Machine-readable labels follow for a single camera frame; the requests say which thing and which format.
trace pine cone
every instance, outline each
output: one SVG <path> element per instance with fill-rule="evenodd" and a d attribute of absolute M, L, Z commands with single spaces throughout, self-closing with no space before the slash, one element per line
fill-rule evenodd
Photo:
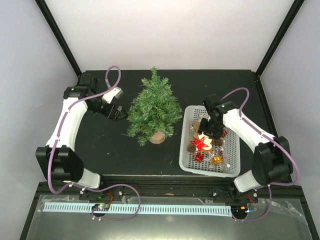
<path fill-rule="evenodd" d="M 188 152 L 195 153 L 196 152 L 196 146 L 192 143 L 190 143 L 187 147 Z"/>

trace ruler strip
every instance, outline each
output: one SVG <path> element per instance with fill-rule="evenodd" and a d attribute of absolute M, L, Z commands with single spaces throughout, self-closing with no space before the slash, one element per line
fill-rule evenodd
<path fill-rule="evenodd" d="M 52 213 L 91 213 L 96 203 L 77 202 L 46 202 L 43 212 Z M 95 210 L 94 213 L 104 214 L 134 214 L 138 204 L 112 203 L 108 211 Z M 207 215 L 231 217 L 230 206 L 197 206 L 197 205 L 160 205 L 141 204 L 138 214 L 153 215 Z"/>

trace gold ornament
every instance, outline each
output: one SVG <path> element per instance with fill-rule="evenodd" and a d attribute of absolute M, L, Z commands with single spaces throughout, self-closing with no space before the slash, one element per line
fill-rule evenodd
<path fill-rule="evenodd" d="M 223 161 L 223 157 L 222 157 L 222 156 L 214 156 L 214 157 L 211 159 L 211 164 L 212 164 L 212 165 L 221 164 L 222 161 Z"/>

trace red star ornament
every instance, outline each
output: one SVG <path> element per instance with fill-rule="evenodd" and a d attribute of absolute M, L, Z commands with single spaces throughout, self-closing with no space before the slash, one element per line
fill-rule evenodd
<path fill-rule="evenodd" d="M 196 139 L 195 137 L 193 137 L 194 141 L 191 141 L 191 143 L 196 146 L 199 152 L 201 152 L 203 148 L 209 147 L 207 144 L 204 143 L 205 138 L 205 136 L 201 139 Z"/>

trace white wall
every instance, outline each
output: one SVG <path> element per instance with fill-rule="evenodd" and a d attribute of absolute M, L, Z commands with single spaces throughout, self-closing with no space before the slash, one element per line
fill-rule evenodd
<path fill-rule="evenodd" d="M 46 0 L 82 70 L 256 71 L 293 0 Z"/>
<path fill-rule="evenodd" d="M 290 143 L 320 232 L 320 1 L 302 5 L 261 81 L 278 133 Z"/>
<path fill-rule="evenodd" d="M 35 157 L 77 77 L 34 0 L 0 8 L 0 239 L 19 239 L 39 181 Z"/>

